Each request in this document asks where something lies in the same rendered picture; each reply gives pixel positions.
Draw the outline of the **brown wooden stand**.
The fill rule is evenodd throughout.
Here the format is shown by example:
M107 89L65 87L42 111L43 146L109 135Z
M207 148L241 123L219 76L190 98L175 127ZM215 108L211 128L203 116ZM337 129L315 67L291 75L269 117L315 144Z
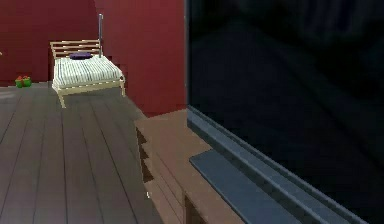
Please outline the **brown wooden stand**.
M143 183L164 224L244 224L189 159L210 146L187 127L186 112L135 122Z

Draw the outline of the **black television set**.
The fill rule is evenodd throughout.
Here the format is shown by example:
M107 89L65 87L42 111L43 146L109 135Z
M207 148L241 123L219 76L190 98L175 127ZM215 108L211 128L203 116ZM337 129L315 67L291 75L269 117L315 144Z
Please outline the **black television set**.
M384 0L186 0L191 164L243 224L384 224Z

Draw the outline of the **wooden bed with striped mattress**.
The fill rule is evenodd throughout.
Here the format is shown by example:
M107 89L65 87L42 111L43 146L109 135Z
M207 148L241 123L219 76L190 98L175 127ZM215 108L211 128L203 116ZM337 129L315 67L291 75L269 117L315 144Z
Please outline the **wooden bed with striped mattress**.
M92 92L108 88L121 88L125 93L125 76L121 69L102 54L99 58L99 40L52 41L54 59L52 88L57 93L61 107L65 108L64 97L72 94ZM92 58L71 60L75 52L89 52Z

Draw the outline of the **grey metal pole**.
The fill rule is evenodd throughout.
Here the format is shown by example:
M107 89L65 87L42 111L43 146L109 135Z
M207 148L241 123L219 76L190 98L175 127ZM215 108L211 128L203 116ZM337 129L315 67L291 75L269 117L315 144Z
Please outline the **grey metal pole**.
M98 14L98 40L99 40L99 58L101 58L103 54L103 47L102 47L102 31L103 28L103 14Z

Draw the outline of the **purple pillow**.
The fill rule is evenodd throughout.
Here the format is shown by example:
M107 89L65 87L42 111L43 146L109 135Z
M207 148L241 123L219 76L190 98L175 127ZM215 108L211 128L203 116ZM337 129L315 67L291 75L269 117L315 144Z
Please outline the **purple pillow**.
M75 52L69 55L71 60L86 60L92 57L93 55L89 52Z

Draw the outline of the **green and red gift box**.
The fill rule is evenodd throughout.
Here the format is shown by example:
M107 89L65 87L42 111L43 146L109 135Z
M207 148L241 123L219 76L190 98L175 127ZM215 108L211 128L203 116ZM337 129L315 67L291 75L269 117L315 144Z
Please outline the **green and red gift box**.
M29 76L18 76L15 79L15 85L18 88L30 87L32 85L32 81Z

